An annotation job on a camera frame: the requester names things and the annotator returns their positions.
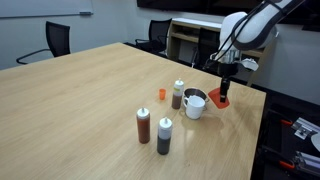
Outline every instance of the dark sauce bottle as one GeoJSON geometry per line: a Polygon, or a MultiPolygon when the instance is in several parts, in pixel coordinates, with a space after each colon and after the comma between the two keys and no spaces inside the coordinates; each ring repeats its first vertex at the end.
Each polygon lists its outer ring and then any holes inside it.
{"type": "Polygon", "coordinates": [[[169,153],[172,133],[172,121],[168,118],[162,118],[158,127],[157,151],[161,155],[169,153]]]}

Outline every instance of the whiteboard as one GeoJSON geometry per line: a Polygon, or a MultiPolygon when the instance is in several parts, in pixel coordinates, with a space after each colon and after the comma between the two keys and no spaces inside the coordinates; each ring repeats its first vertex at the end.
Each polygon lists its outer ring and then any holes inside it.
{"type": "Polygon", "coordinates": [[[0,17],[90,15],[91,0],[0,0],[0,17]]]}

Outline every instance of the bottle cap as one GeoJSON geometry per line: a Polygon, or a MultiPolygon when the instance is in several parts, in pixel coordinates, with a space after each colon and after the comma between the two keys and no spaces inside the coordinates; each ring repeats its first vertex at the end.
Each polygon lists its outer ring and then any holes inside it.
{"type": "Polygon", "coordinates": [[[184,89],[184,82],[181,81],[181,78],[179,78],[175,83],[173,87],[173,94],[176,96],[182,96],[184,89]]]}
{"type": "Polygon", "coordinates": [[[149,117],[149,110],[147,108],[141,108],[137,111],[139,119],[147,119],[149,117]]]}
{"type": "Polygon", "coordinates": [[[170,119],[168,119],[167,117],[165,117],[160,120],[159,125],[160,125],[161,129],[169,129],[170,130],[172,127],[172,121],[170,119]]]}
{"type": "Polygon", "coordinates": [[[176,86],[183,86],[183,81],[181,81],[181,78],[179,78],[178,80],[176,80],[175,85],[176,86]]]}

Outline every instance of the red handle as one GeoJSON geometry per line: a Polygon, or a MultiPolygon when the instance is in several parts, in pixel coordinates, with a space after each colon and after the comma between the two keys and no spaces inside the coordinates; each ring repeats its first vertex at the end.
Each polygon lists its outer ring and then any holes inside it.
{"type": "Polygon", "coordinates": [[[284,161],[279,161],[279,164],[280,166],[286,168],[286,169],[294,169],[294,164],[289,164],[289,163],[286,163],[284,161]]]}
{"type": "Polygon", "coordinates": [[[287,121],[287,120],[284,120],[284,119],[281,119],[280,122],[286,126],[291,126],[293,123],[292,121],[287,121]]]}

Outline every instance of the chair backrest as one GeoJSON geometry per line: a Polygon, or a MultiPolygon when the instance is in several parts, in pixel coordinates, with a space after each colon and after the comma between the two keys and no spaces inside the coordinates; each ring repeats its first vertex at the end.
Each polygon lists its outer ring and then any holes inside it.
{"type": "Polygon", "coordinates": [[[151,20],[149,26],[149,40],[159,41],[165,47],[167,46],[167,34],[172,19],[157,21],[151,20]]]}
{"type": "Polygon", "coordinates": [[[205,28],[200,28],[198,41],[198,58],[197,66],[205,65],[210,55],[217,52],[219,49],[219,32],[211,31],[205,28]]]}
{"type": "Polygon", "coordinates": [[[70,54],[70,26],[46,22],[48,46],[54,57],[70,54]]]}

